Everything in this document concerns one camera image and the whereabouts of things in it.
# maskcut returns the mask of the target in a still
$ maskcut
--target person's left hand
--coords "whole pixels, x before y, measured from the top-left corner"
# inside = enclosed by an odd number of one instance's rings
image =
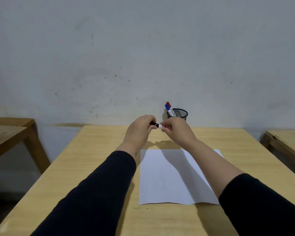
[[[135,153],[140,151],[147,142],[151,130],[157,129],[156,126],[150,125],[152,121],[156,122],[153,115],[144,115],[137,118],[128,127],[124,141],[116,150],[125,151],[134,157]]]

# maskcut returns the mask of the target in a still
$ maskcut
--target white paper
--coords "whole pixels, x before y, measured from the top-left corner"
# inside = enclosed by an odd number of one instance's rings
[[[139,205],[166,202],[219,204],[201,169],[187,151],[141,150]]]

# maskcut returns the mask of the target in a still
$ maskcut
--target pen holder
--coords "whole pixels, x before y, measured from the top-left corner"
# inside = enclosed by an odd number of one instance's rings
[[[183,109],[180,109],[180,108],[173,108],[173,111],[176,115],[176,117],[180,117],[180,118],[183,118],[183,119],[187,119],[187,116],[188,116],[188,112],[186,110],[183,110]]]

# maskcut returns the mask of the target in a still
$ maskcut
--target person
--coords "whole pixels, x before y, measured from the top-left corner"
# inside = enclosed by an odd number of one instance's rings
[[[115,235],[137,153],[156,129],[151,121],[154,116],[144,115],[131,123],[122,144],[59,201],[32,236]],[[185,120],[171,117],[161,124],[197,162],[239,235],[295,235],[295,205],[220,157]]]

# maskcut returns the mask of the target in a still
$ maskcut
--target black long-sleeve shirt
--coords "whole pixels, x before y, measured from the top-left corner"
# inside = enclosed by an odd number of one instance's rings
[[[113,152],[59,201],[32,236],[115,235],[135,171],[132,156]],[[219,202],[240,235],[295,235],[295,205],[249,174],[234,178]]]

